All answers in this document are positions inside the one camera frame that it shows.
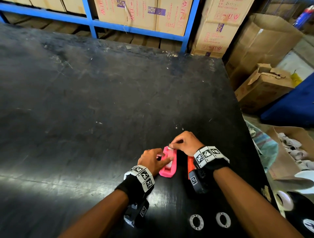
hand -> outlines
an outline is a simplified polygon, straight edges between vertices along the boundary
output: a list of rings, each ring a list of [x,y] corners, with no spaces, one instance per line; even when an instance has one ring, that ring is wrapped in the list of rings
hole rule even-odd
[[[138,165],[143,165],[149,169],[153,176],[156,176],[159,171],[169,164],[174,157],[166,158],[164,160],[158,161],[158,156],[164,156],[161,148],[149,149],[144,151],[141,158],[138,159]]]
[[[200,142],[192,132],[189,131],[184,131],[174,138],[174,140],[169,144],[170,148],[182,150],[188,156],[194,156],[196,151],[202,146],[204,146],[204,144]]]

white ring sticker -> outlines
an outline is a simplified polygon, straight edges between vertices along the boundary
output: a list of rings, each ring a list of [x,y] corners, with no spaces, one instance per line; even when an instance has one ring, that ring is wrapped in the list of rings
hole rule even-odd
[[[199,226],[198,226],[198,227],[194,226],[194,224],[193,224],[193,219],[194,219],[195,217],[197,217],[197,218],[199,219]],[[190,225],[191,225],[191,227],[193,227],[193,229],[195,229],[195,230],[201,230],[201,229],[203,229],[203,227],[204,227],[203,218],[202,218],[200,215],[197,215],[197,214],[194,214],[194,215],[190,216]]]
[[[226,224],[225,224],[225,225],[222,224],[222,222],[220,221],[220,217],[221,217],[221,216],[224,216],[224,217],[226,218]],[[231,219],[230,219],[230,217],[228,216],[227,213],[224,213],[224,212],[217,213],[217,215],[216,215],[216,221],[217,221],[217,223],[218,223],[219,226],[224,227],[224,228],[228,228],[228,227],[230,227],[230,225],[231,225]]]
[[[304,219],[303,220],[303,225],[309,229],[311,232],[314,233],[314,221],[310,220],[310,219]]]

black table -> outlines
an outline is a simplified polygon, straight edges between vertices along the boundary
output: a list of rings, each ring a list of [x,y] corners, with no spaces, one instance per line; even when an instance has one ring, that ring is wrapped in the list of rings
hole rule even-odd
[[[4,24],[0,34],[0,237],[58,236],[144,150],[184,130],[221,150],[257,191],[269,186],[220,59]],[[174,177],[158,176],[148,200],[145,228],[120,220],[110,236],[244,233],[217,186],[194,193],[182,152]],[[217,225],[218,212],[230,228]]]

